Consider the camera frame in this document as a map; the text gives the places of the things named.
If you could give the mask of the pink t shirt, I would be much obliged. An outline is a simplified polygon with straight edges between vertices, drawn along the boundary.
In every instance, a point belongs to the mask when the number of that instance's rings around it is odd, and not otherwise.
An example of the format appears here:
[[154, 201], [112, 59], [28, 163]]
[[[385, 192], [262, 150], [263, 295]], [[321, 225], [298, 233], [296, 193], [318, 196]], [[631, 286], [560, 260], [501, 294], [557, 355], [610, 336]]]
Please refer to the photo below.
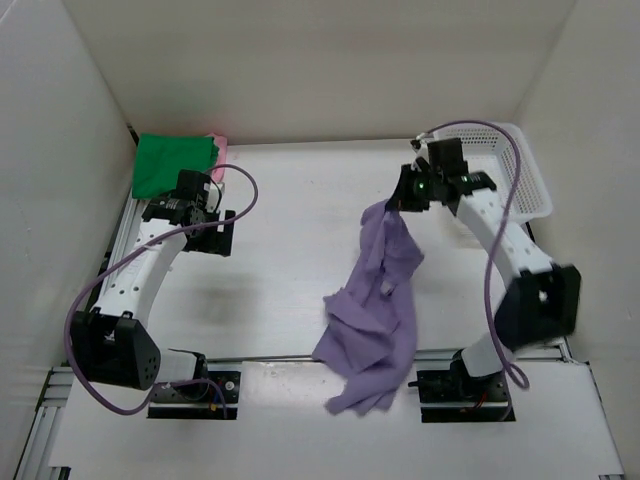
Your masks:
[[[217, 149], [217, 155], [214, 165], [224, 165], [226, 163], [227, 157], [228, 139], [225, 136], [216, 134], [214, 132], [208, 134], [208, 137], [212, 139], [213, 145]], [[224, 174], [224, 169], [216, 169], [211, 174], [211, 178], [216, 183], [220, 183], [224, 179]]]

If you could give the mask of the green t shirt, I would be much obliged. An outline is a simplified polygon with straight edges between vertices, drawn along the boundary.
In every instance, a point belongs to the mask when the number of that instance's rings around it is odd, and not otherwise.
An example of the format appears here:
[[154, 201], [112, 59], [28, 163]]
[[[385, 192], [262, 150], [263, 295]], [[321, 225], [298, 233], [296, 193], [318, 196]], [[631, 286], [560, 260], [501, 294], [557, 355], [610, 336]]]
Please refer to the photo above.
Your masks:
[[142, 134], [134, 162], [132, 197], [147, 200], [174, 189], [181, 170], [203, 173], [215, 165], [218, 152], [212, 137]]

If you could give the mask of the lilac t shirt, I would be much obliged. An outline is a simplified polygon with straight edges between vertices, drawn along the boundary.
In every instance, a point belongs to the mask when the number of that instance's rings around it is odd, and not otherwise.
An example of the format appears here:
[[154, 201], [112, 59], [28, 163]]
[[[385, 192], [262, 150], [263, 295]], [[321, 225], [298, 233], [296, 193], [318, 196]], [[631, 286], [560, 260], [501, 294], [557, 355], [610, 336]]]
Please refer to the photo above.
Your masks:
[[325, 403], [332, 415], [389, 410], [417, 350], [411, 279], [424, 255], [385, 201], [367, 207], [360, 226], [359, 256], [346, 284], [323, 298], [327, 326], [312, 353], [345, 379]]

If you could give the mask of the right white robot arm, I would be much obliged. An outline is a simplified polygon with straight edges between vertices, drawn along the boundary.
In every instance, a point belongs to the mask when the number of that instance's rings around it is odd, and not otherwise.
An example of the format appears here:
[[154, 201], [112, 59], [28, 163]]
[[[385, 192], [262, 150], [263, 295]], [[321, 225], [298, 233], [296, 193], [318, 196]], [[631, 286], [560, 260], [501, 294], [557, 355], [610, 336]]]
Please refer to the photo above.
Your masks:
[[490, 288], [494, 272], [505, 287], [497, 307], [484, 296], [489, 332], [454, 357], [450, 390], [470, 400], [499, 373], [526, 390], [530, 382], [514, 364], [515, 354], [574, 333], [581, 274], [571, 264], [557, 263], [511, 219], [512, 200], [500, 196], [486, 172], [470, 170], [460, 139], [414, 139], [411, 147], [416, 158], [402, 165], [387, 209], [422, 212], [442, 204], [488, 254], [483, 288]]

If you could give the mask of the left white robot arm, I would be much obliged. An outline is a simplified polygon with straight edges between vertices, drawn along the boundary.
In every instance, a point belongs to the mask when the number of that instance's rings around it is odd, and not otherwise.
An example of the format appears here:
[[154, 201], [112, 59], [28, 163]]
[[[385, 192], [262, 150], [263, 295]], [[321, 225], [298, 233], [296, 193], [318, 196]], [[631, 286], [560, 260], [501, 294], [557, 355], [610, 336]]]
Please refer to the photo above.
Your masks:
[[206, 395], [210, 377], [196, 352], [160, 349], [147, 331], [149, 314], [169, 268], [181, 252], [227, 257], [231, 253], [234, 211], [220, 211], [222, 192], [211, 177], [179, 173], [174, 189], [149, 201], [135, 244], [139, 256], [119, 268], [107, 291], [87, 313], [75, 313], [71, 347], [90, 382], [147, 390], [175, 382], [188, 400]]

